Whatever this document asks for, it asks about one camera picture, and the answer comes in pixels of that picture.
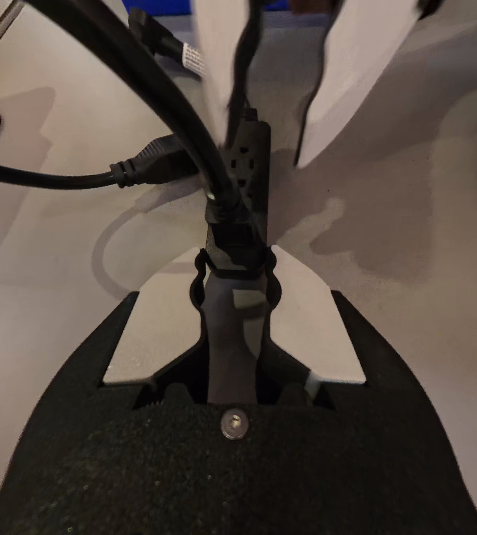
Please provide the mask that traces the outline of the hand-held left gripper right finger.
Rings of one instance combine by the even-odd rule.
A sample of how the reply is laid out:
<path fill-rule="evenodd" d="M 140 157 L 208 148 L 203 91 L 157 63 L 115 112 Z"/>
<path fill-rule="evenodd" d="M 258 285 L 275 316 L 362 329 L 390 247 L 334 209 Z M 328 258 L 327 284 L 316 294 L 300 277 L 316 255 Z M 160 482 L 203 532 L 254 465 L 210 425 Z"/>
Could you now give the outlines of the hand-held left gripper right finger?
<path fill-rule="evenodd" d="M 327 403 L 328 384 L 364 385 L 365 373 L 330 287 L 278 245 L 267 251 L 265 268 L 258 402 L 278 403 L 291 384 L 311 403 Z"/>

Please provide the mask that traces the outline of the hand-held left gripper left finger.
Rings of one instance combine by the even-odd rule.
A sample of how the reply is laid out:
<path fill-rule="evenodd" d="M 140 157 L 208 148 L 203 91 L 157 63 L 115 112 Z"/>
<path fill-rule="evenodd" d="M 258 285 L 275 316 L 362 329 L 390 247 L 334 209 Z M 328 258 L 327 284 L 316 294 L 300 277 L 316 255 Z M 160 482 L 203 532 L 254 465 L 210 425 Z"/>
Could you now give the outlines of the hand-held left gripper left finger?
<path fill-rule="evenodd" d="M 178 383 L 194 402 L 208 401 L 206 271 L 205 250 L 190 249 L 143 284 L 104 374 L 105 386 L 142 385 L 157 399 Z"/>

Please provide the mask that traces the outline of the grey desk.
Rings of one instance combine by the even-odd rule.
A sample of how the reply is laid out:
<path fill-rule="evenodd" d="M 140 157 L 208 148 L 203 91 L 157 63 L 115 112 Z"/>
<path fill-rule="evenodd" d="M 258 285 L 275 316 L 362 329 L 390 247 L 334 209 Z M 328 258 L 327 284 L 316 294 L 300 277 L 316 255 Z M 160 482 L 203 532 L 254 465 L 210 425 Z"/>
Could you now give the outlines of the grey desk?
<path fill-rule="evenodd" d="M 248 96 L 272 127 L 269 240 L 344 293 L 412 368 L 477 506 L 477 2 L 418 23 L 343 132 L 293 168 L 326 16 L 269 12 Z M 168 129 L 30 7 L 0 39 L 0 164 L 94 174 Z M 0 184 L 0 486 L 38 399 L 121 300 L 91 253 L 150 186 Z"/>

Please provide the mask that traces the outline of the blue object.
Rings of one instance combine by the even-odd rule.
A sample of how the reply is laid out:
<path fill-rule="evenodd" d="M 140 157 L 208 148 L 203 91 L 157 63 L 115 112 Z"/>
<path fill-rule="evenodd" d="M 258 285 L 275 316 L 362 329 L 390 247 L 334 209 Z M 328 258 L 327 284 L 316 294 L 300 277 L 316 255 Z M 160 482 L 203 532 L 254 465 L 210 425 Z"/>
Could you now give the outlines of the blue object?
<path fill-rule="evenodd" d="M 138 8 L 152 16 L 182 16 L 187 14 L 208 14 L 209 9 L 223 13 L 224 11 L 249 13 L 251 4 L 261 6 L 269 12 L 290 12 L 290 1 L 121 1 L 125 10 Z"/>

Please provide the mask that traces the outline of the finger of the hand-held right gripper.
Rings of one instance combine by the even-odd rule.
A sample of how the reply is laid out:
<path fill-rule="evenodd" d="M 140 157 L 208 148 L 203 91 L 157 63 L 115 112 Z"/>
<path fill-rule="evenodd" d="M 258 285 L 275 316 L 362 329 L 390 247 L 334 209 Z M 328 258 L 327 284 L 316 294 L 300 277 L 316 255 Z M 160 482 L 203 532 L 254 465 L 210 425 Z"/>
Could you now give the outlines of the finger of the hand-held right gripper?
<path fill-rule="evenodd" d="M 417 1 L 343 1 L 324 43 L 296 166 L 304 168 L 349 123 L 417 22 Z"/>
<path fill-rule="evenodd" d="M 260 1 L 192 1 L 205 63 L 204 92 L 217 145 L 231 148 L 246 102 L 248 70 L 260 42 Z"/>

